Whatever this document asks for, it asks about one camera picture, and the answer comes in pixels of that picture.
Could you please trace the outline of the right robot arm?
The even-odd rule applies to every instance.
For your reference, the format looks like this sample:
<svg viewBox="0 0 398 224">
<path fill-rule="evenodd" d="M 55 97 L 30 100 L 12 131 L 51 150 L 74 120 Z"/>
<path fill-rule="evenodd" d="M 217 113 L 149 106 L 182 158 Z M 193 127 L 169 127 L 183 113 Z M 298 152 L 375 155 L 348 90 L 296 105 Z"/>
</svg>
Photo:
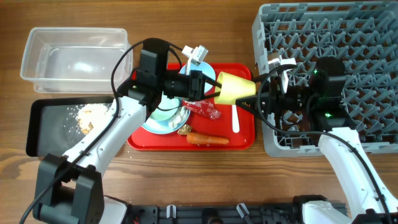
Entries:
<svg viewBox="0 0 398 224">
<path fill-rule="evenodd" d="M 301 111 L 309 122 L 305 135 L 318 136 L 318 147 L 331 164 L 345 193 L 351 215 L 340 213 L 321 195 L 296 196 L 290 221 L 297 223 L 397 223 L 397 199 L 386 188 L 367 157 L 355 122 L 341 105 L 346 82 L 345 65 L 335 57 L 321 57 L 307 87 L 289 86 L 283 77 L 272 77 L 295 68 L 279 65 L 269 73 L 253 78 L 260 87 L 253 94 L 236 100 L 238 107 L 250 112 L 272 130 L 290 136 L 267 117 L 283 110 Z"/>
</svg>

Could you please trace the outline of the rice and food leftovers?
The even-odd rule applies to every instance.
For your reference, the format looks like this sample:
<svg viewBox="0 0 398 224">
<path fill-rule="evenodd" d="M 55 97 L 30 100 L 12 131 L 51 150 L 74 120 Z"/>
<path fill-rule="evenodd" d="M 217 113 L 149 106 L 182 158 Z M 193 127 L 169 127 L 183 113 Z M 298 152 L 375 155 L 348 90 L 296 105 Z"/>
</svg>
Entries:
<svg viewBox="0 0 398 224">
<path fill-rule="evenodd" d="M 95 128 L 105 125 L 109 108 L 110 105 L 105 103 L 86 104 L 78 108 L 74 118 L 79 132 L 87 135 Z"/>
</svg>

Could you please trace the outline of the pale green bowl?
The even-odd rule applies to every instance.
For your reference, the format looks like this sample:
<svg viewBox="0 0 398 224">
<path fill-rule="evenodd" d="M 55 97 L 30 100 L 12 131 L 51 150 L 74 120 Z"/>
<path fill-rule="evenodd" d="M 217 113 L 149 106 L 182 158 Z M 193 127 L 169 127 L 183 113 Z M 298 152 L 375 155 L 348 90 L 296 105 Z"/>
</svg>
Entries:
<svg viewBox="0 0 398 224">
<path fill-rule="evenodd" d="M 181 98 L 169 98 L 166 95 L 162 95 L 160 104 L 155 111 L 152 112 L 149 118 L 155 121 L 165 121 L 171 118 L 181 107 L 181 105 Z"/>
</svg>

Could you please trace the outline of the yellow plastic cup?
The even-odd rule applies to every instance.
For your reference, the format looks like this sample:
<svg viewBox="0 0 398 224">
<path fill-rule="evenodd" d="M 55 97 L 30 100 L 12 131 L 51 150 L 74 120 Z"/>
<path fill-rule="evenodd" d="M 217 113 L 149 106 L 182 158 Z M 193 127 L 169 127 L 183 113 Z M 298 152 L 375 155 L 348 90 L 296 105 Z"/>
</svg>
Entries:
<svg viewBox="0 0 398 224">
<path fill-rule="evenodd" d="M 214 102 L 219 105 L 235 105 L 237 99 L 256 94 L 254 82 L 226 72 L 219 73 L 217 82 L 221 88 L 216 87 L 215 93 L 220 95 L 214 97 Z"/>
</svg>

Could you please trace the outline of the white tissue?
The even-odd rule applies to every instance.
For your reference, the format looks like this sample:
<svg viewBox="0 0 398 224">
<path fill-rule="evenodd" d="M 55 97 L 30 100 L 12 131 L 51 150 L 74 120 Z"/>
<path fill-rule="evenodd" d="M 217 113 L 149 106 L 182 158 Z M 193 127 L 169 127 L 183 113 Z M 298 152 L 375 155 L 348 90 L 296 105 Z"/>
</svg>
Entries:
<svg viewBox="0 0 398 224">
<path fill-rule="evenodd" d="M 170 128 L 175 129 L 179 124 L 183 123 L 187 118 L 187 109 L 179 108 L 168 122 Z"/>
</svg>

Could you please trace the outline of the white plastic spoon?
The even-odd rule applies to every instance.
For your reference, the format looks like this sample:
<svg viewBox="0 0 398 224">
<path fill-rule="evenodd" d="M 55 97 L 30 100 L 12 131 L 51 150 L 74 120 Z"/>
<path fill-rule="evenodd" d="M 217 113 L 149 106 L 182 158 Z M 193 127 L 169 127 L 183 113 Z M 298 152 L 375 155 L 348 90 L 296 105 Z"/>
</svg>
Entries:
<svg viewBox="0 0 398 224">
<path fill-rule="evenodd" d="M 236 105 L 231 106 L 232 111 L 232 129 L 234 133 L 240 132 L 240 125 L 239 125 L 239 117 L 238 117 L 238 110 Z"/>
</svg>

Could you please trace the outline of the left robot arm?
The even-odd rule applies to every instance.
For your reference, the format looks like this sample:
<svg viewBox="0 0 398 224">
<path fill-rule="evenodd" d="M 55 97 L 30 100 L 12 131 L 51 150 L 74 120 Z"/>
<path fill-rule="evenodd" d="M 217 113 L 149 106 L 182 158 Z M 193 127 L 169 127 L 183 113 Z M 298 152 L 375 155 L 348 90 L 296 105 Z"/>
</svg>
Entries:
<svg viewBox="0 0 398 224">
<path fill-rule="evenodd" d="M 34 201 L 22 218 L 45 223 L 141 223 L 134 207 L 105 196 L 102 177 L 127 138 L 159 107 L 163 96 L 190 101 L 207 99 L 205 85 L 218 82 L 181 64 L 185 73 L 168 69 L 170 54 L 201 63 L 206 48 L 190 50 L 158 38 L 140 41 L 139 65 L 119 86 L 102 127 L 91 131 L 63 155 L 47 154 L 39 164 Z"/>
</svg>

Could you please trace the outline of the red snack wrapper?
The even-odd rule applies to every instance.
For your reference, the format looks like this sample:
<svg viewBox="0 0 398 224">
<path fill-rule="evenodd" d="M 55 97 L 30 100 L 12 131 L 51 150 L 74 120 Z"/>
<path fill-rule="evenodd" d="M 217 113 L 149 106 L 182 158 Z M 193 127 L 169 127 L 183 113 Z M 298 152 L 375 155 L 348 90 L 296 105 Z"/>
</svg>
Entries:
<svg viewBox="0 0 398 224">
<path fill-rule="evenodd" d="M 209 100 L 183 101 L 182 105 L 189 111 L 208 119 L 216 120 L 221 117 L 221 112 L 218 111 L 214 104 Z"/>
</svg>

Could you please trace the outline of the light blue plate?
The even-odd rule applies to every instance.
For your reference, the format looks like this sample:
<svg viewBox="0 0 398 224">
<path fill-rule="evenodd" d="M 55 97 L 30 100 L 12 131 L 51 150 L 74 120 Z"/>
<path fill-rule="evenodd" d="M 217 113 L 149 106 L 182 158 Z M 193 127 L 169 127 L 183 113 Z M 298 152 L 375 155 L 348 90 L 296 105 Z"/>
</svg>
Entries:
<svg viewBox="0 0 398 224">
<path fill-rule="evenodd" d="M 175 129 L 172 129 L 169 127 L 168 122 L 170 120 L 167 119 L 165 121 L 155 121 L 153 119 L 148 118 L 147 121 L 142 125 L 142 127 L 153 134 L 170 134 L 174 131 L 177 131 L 178 129 L 180 129 L 188 120 L 190 116 L 190 111 L 187 111 L 187 118 L 185 119 L 185 121 L 181 124 L 179 124 Z"/>
</svg>

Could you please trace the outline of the light blue bowl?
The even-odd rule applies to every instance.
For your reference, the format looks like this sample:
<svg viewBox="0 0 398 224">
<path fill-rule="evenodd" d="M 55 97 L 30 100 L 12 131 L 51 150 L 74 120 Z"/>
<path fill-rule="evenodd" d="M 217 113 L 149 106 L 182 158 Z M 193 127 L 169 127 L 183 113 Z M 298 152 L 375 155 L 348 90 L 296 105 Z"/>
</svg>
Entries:
<svg viewBox="0 0 398 224">
<path fill-rule="evenodd" d="M 185 69 L 186 69 L 186 65 L 184 65 L 181 68 L 179 73 L 186 74 Z M 206 63 L 206 62 L 202 62 L 201 64 L 199 64 L 199 66 L 196 66 L 196 65 L 191 63 L 190 70 L 202 71 L 202 73 L 204 75 L 208 76 L 209 78 L 211 78 L 214 81 L 216 80 L 216 74 L 215 74 L 215 71 L 214 71 L 213 67 L 210 64 Z M 205 83 L 204 93 L 209 92 L 212 89 L 212 87 L 213 86 L 210 85 L 209 83 Z"/>
</svg>

